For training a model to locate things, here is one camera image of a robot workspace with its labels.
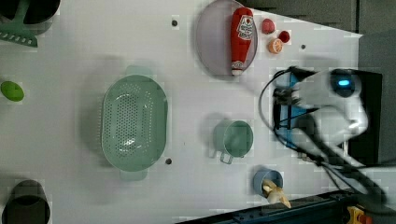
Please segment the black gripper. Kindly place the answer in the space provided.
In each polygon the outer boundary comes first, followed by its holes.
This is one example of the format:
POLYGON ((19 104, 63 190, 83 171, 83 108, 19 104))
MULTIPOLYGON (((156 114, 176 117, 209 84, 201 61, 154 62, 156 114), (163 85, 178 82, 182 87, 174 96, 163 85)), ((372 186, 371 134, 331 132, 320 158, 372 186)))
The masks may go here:
POLYGON ((297 105, 300 98, 293 95, 293 89, 276 88, 273 93, 276 105, 297 105))

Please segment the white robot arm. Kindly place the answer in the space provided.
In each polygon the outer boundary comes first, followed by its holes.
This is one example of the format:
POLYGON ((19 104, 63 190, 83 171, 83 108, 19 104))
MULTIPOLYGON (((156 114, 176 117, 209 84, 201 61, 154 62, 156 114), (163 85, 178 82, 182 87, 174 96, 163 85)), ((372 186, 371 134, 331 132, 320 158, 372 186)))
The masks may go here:
POLYGON ((356 71, 315 72, 292 66, 278 73, 279 76, 286 74, 291 83, 275 88, 274 105, 304 112, 285 118, 275 112, 272 130, 276 137, 363 197, 384 203, 386 192, 339 151, 342 143, 361 135, 369 126, 361 100, 362 84, 356 71))

